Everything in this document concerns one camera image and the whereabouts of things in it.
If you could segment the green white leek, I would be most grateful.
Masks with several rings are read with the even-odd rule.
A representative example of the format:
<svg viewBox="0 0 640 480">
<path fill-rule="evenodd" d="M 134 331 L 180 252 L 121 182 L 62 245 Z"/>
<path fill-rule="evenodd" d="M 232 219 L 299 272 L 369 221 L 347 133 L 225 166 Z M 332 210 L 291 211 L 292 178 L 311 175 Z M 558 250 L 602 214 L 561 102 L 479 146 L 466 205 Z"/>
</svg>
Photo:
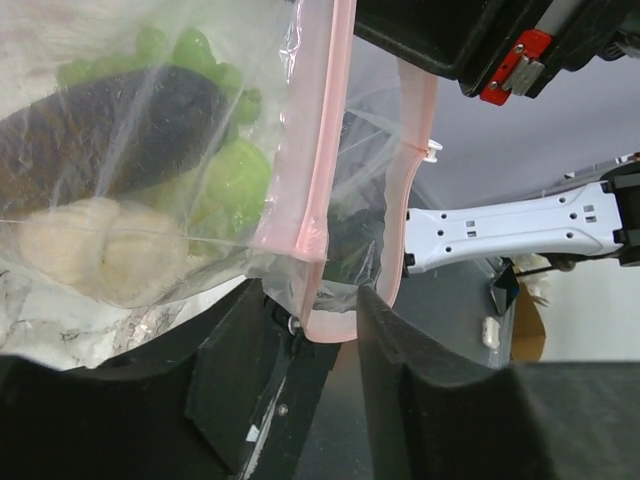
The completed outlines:
<svg viewBox="0 0 640 480">
<path fill-rule="evenodd" d="M 180 279 L 189 241 L 171 216 L 94 197 L 12 225 L 17 253 L 44 278 L 122 308 L 151 305 Z"/>
</svg>

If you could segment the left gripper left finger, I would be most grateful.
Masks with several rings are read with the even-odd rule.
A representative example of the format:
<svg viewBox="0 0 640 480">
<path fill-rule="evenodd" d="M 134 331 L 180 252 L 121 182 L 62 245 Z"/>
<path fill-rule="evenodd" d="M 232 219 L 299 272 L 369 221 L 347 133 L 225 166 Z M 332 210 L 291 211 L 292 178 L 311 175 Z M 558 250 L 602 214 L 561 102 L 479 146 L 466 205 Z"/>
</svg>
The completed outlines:
<svg viewBox="0 0 640 480">
<path fill-rule="evenodd" d="M 5 479 L 229 479 L 260 390 L 261 283 L 94 369 L 1 359 Z"/>
</svg>

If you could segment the clear zip top bag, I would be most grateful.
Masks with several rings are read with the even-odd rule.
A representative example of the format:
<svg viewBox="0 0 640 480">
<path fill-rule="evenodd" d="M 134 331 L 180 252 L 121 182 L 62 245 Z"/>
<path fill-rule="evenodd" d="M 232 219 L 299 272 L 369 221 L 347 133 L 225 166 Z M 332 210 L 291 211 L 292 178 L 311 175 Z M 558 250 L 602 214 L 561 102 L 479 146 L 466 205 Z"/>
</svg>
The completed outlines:
<svg viewBox="0 0 640 480">
<path fill-rule="evenodd" d="M 356 1 L 5 1 L 1 264 L 134 309 L 258 278 L 318 343 L 396 298 L 437 79 Z"/>
</svg>

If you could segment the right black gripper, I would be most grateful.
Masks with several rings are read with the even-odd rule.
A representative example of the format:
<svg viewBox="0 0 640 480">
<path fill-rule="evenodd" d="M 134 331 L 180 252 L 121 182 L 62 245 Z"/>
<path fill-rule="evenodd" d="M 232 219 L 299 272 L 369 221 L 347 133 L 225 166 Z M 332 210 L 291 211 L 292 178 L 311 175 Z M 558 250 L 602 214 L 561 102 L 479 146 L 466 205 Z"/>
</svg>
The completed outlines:
<svg viewBox="0 0 640 480">
<path fill-rule="evenodd" d="M 501 106 L 595 58 L 638 57 L 639 0 L 360 1 L 355 33 Z"/>
</svg>

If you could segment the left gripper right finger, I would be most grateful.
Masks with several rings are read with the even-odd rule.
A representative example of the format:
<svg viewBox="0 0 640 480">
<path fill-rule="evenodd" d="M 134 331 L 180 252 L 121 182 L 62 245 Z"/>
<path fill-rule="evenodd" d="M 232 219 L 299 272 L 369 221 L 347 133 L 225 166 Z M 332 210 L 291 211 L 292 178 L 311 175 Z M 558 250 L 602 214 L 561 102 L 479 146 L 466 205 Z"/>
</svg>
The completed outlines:
<svg viewBox="0 0 640 480">
<path fill-rule="evenodd" d="M 357 343 L 378 479 L 635 479 L 635 362 L 478 364 L 371 288 Z"/>
</svg>

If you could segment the purple eggplant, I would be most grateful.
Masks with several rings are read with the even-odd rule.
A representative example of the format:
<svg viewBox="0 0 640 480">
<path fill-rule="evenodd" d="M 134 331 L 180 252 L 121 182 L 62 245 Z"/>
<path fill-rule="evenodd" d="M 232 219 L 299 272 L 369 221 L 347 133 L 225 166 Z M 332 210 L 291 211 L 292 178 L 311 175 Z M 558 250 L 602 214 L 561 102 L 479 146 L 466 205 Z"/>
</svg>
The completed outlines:
<svg viewBox="0 0 640 480">
<path fill-rule="evenodd" d="M 176 65 L 72 85 L 1 121 L 1 215 L 15 218 L 171 180 L 217 153 L 227 95 Z"/>
</svg>

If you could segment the green grapes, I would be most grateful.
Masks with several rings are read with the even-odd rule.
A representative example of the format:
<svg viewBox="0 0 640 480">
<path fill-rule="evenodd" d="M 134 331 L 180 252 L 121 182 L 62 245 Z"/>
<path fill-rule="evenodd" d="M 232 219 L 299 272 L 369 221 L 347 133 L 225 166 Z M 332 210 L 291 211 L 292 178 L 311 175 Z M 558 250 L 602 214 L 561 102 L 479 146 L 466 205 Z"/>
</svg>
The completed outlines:
<svg viewBox="0 0 640 480">
<path fill-rule="evenodd" d="M 167 35 L 155 26 L 142 27 L 135 39 L 132 53 L 116 52 L 95 59 L 77 58 L 57 68 L 60 88 L 107 77 L 137 68 L 171 64 L 204 75 L 223 90 L 235 104 L 232 118 L 239 125 L 255 123 L 262 113 L 263 95 L 256 87 L 248 87 L 241 70 L 214 57 L 206 35 L 188 27 L 170 45 Z"/>
</svg>

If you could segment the green cabbage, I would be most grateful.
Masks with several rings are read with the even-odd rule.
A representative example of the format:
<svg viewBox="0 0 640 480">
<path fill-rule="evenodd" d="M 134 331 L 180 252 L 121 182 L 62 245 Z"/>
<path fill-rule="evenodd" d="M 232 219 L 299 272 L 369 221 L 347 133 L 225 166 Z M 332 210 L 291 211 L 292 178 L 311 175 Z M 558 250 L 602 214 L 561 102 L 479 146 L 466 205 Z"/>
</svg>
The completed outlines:
<svg viewBox="0 0 640 480">
<path fill-rule="evenodd" d="M 271 164 L 238 137 L 210 161 L 189 222 L 189 253 L 222 258 L 251 239 L 271 181 Z"/>
</svg>

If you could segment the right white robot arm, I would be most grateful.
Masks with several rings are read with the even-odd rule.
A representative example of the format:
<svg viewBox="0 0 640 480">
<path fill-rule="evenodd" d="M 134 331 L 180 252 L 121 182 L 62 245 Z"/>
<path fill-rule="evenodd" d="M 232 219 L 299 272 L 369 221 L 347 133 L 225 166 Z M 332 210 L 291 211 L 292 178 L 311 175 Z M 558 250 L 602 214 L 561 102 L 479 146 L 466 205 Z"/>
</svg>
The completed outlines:
<svg viewBox="0 0 640 480">
<path fill-rule="evenodd" d="M 465 260 L 537 253 L 554 266 L 614 258 L 639 262 L 639 167 L 545 198 L 458 210 L 412 209 L 416 172 L 435 157 L 430 140 L 436 84 L 459 83 L 494 106 L 537 97 L 561 71 L 591 59 L 639 53 L 635 1 L 361 1 L 356 34 L 399 61 L 400 150 L 386 180 L 382 265 L 422 273 Z"/>
</svg>

